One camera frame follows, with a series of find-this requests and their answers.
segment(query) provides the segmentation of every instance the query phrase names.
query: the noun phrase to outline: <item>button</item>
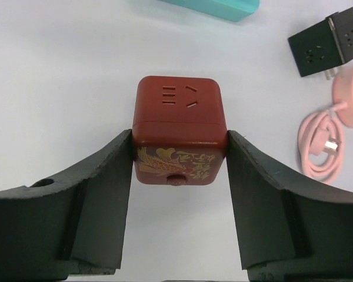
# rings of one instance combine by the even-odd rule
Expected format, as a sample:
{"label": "button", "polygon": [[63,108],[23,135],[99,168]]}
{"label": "button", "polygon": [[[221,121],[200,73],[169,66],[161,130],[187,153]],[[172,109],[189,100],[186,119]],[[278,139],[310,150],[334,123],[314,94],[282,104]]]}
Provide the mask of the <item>button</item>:
{"label": "button", "polygon": [[185,185],[187,182],[187,178],[183,175],[170,175],[167,177],[167,184],[173,185],[173,186],[181,186]]}

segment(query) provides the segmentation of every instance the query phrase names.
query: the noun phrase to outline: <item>gold fish design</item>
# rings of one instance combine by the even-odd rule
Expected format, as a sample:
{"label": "gold fish design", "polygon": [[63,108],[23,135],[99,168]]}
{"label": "gold fish design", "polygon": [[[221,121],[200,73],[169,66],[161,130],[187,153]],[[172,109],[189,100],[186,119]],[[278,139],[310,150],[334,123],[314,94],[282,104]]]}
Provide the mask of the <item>gold fish design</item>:
{"label": "gold fish design", "polygon": [[171,155],[175,152],[174,148],[157,149],[156,156],[150,156],[146,152],[146,147],[137,148],[138,157],[142,160],[139,164],[140,171],[157,173],[159,176],[168,173],[192,173],[194,169],[185,167],[179,163],[179,157],[172,159]]}

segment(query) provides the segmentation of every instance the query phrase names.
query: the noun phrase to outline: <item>screw hole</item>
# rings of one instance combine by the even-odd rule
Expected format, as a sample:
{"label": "screw hole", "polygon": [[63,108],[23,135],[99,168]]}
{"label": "screw hole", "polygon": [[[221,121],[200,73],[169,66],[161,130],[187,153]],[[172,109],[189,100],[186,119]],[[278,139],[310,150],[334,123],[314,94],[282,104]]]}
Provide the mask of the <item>screw hole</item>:
{"label": "screw hole", "polygon": [[44,186],[48,186],[48,185],[51,185],[52,183],[54,182],[53,179],[51,178],[45,178],[45,179],[42,179],[38,182],[35,182],[32,186],[30,187],[44,187]]}

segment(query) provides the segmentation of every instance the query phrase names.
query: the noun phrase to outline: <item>plug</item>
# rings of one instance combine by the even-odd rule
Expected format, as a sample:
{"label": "plug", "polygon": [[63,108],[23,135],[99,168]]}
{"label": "plug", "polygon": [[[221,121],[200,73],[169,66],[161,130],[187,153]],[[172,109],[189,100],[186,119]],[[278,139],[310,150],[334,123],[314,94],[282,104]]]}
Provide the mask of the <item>plug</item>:
{"label": "plug", "polygon": [[302,77],[318,72],[325,72],[327,79],[334,77],[334,68],[353,60],[353,7],[328,16],[288,42]]}
{"label": "plug", "polygon": [[312,137],[309,153],[319,156],[322,152],[326,152],[329,155],[337,155],[340,141],[331,138],[329,131],[318,127]]}
{"label": "plug", "polygon": [[344,77],[335,77],[332,84],[332,100],[334,104],[347,104],[336,113],[343,124],[353,128],[353,66],[344,69]]}
{"label": "plug", "polygon": [[140,81],[132,144],[141,183],[210,184],[222,165],[227,142],[216,81],[169,76]]}

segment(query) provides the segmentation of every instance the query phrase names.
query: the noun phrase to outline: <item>red plastic casing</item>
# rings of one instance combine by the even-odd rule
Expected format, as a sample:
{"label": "red plastic casing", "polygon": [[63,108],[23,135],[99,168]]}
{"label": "red plastic casing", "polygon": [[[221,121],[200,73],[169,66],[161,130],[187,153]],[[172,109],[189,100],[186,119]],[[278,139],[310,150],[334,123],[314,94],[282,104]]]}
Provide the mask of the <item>red plastic casing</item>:
{"label": "red plastic casing", "polygon": [[140,182],[175,186],[212,183],[228,143],[216,81],[143,78],[137,90],[132,142]]}

